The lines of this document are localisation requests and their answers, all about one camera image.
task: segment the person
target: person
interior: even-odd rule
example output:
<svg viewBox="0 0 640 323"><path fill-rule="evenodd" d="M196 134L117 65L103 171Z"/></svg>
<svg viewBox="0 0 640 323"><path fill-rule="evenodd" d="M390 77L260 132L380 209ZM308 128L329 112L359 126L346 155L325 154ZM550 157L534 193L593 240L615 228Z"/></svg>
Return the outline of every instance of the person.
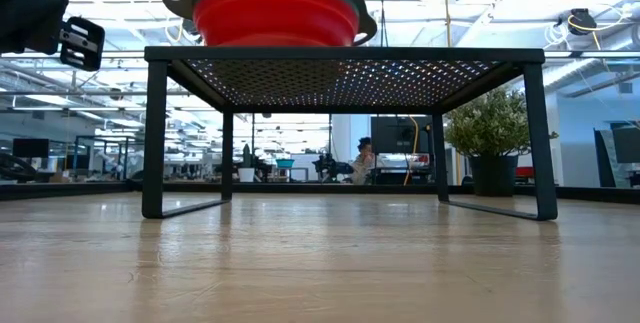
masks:
<svg viewBox="0 0 640 323"><path fill-rule="evenodd" d="M360 139L358 151L360 151L360 154L358 154L356 160L351 165L351 167L353 167L351 180L353 181L353 184L363 185L367 181L369 170L373 168L373 165L375 163L375 156L371 149L370 137L364 137Z"/></svg>

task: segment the potted plant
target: potted plant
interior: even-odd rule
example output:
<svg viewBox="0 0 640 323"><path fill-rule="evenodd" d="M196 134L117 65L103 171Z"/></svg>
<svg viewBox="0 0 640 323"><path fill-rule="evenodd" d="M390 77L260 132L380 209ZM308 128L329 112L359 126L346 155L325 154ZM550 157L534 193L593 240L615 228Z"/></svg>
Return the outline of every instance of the potted plant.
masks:
<svg viewBox="0 0 640 323"><path fill-rule="evenodd" d="M238 168L238 175L240 182L253 183L255 169L253 168L253 154L251 154L251 148L248 144L245 144L242 149L242 165Z"/></svg>
<svg viewBox="0 0 640 323"><path fill-rule="evenodd" d="M518 156L531 147L524 94L495 89L447 118L445 139L469 158L475 194L512 196Z"/></svg>

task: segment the perforated metal shelf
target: perforated metal shelf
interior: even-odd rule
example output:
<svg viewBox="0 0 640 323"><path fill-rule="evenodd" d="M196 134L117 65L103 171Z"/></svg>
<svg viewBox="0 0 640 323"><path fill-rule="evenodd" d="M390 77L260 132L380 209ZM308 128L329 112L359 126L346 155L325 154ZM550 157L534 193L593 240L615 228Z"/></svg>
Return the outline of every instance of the perforated metal shelf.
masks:
<svg viewBox="0 0 640 323"><path fill-rule="evenodd" d="M541 50L148 47L148 61L236 112L448 111L544 62Z"/></svg>

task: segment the black planter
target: black planter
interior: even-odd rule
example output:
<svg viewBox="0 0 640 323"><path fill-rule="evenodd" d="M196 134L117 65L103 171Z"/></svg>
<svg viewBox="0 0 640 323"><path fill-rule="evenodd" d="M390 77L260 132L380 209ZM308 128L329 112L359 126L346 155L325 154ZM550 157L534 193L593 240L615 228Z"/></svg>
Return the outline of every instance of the black planter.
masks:
<svg viewBox="0 0 640 323"><path fill-rule="evenodd" d="M473 188L478 196L511 197L516 180L518 156L471 157Z"/></svg>

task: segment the wooden table surface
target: wooden table surface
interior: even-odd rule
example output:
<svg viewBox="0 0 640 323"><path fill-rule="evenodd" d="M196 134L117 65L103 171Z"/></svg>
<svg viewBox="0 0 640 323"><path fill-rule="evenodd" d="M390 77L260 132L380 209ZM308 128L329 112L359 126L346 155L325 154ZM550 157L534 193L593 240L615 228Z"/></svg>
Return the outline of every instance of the wooden table surface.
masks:
<svg viewBox="0 0 640 323"><path fill-rule="evenodd" d="M560 201L538 223L433 196L237 195L165 221L136 193L0 203L2 323L639 317L640 206Z"/></svg>

